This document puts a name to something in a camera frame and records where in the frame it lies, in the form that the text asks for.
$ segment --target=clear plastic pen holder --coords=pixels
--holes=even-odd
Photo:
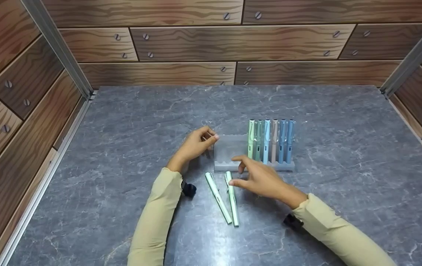
[[[261,156],[263,158],[263,143],[260,144]],[[255,151],[256,143],[253,143],[253,150]],[[268,155],[270,157],[272,153],[272,144],[268,145]],[[231,161],[231,158],[237,155],[247,154],[248,140],[247,135],[220,135],[219,141],[214,144],[214,171],[237,171],[240,162]],[[277,158],[279,153],[279,147],[277,146]],[[268,162],[269,166],[273,167],[275,171],[294,171],[295,162],[291,160],[290,163],[271,163]]]

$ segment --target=beige sleeve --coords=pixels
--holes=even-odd
[[[182,176],[163,168],[135,228],[127,266],[162,266],[168,229],[180,199]]]
[[[348,266],[395,266],[395,262],[366,234],[337,216],[313,194],[293,210],[306,229]]]

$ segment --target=mint green pen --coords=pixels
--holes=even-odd
[[[255,135],[255,140],[257,144],[257,148],[255,149],[255,160],[260,161],[260,149],[262,143],[262,129],[263,129],[263,121],[259,119],[257,121],[257,134]]]
[[[214,177],[212,176],[210,172],[206,172],[204,176],[206,177],[206,181],[209,184],[209,188],[211,189],[211,192],[217,201],[217,205],[219,205],[219,208],[221,209],[221,212],[224,215],[224,219],[226,219],[227,224],[230,224],[232,222],[232,217],[230,216],[229,212],[227,211],[226,206],[224,205],[224,202],[222,201],[222,198],[221,198],[221,195],[219,194],[219,190],[217,189],[216,183],[214,183]]]
[[[237,217],[237,203],[236,195],[234,194],[234,187],[229,185],[229,181],[232,180],[231,172],[227,171],[224,176],[226,177],[227,190],[229,191],[229,200],[231,202],[232,221],[235,227],[239,226],[239,218]]]
[[[247,156],[253,159],[253,138],[255,137],[255,120],[248,121],[248,150]]]

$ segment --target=light blue pen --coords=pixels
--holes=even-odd
[[[293,138],[295,138],[295,120],[290,120],[290,123],[288,123],[288,138],[287,138],[287,163],[291,162],[291,148],[293,146]]]
[[[283,156],[285,155],[285,138],[287,137],[288,121],[280,120],[280,151],[278,153],[278,163],[283,163]]]
[[[270,150],[270,119],[265,120],[265,131],[263,136],[263,163],[268,164],[268,152]]]

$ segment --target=tabletop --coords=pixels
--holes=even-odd
[[[152,183],[186,134],[209,125],[245,134],[248,119],[295,119],[295,172],[312,192],[398,263],[422,265],[422,145],[374,86],[103,87],[91,104],[10,265],[118,266]],[[194,160],[169,232],[166,266],[312,266],[343,263],[282,221],[283,204],[236,189],[227,225]],[[223,173],[214,174],[221,196]]]

